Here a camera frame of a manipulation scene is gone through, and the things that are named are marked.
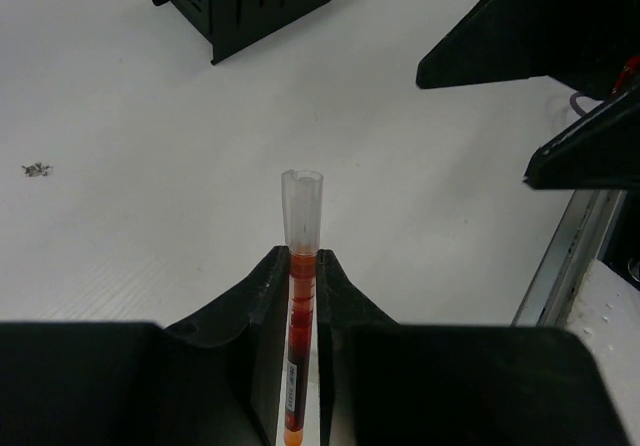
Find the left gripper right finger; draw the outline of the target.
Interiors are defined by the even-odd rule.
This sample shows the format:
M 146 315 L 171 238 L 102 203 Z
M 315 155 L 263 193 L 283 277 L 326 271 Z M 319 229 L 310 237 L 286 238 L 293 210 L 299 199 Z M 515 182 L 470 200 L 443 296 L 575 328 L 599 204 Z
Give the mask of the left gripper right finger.
M 324 445 L 625 445 L 596 361 L 558 328 L 406 325 L 316 269 Z

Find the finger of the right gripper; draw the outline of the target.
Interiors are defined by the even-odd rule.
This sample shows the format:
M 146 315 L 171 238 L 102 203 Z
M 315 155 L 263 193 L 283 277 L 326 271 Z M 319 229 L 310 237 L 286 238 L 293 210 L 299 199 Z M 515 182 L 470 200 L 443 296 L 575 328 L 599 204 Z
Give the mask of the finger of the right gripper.
M 479 0 L 419 62 L 421 89 L 549 76 L 609 98 L 639 54 L 639 0 Z
M 524 182 L 534 190 L 637 190 L 639 85 L 601 103 L 541 146 Z

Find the orange pencil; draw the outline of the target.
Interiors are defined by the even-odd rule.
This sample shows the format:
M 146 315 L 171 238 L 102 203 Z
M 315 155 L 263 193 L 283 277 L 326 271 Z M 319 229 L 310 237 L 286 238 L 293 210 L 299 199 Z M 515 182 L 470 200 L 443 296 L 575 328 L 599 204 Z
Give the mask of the orange pencil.
M 291 169 L 281 175 L 284 236 L 290 254 L 284 400 L 286 445 L 303 442 L 322 193 L 323 176 L 317 172 Z

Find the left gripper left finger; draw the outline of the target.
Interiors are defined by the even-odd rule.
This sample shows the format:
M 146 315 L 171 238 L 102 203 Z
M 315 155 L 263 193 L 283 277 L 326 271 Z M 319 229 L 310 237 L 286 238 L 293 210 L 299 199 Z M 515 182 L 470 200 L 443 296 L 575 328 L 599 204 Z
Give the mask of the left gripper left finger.
M 5 322 L 5 445 L 271 445 L 278 430 L 289 253 L 169 327 Z

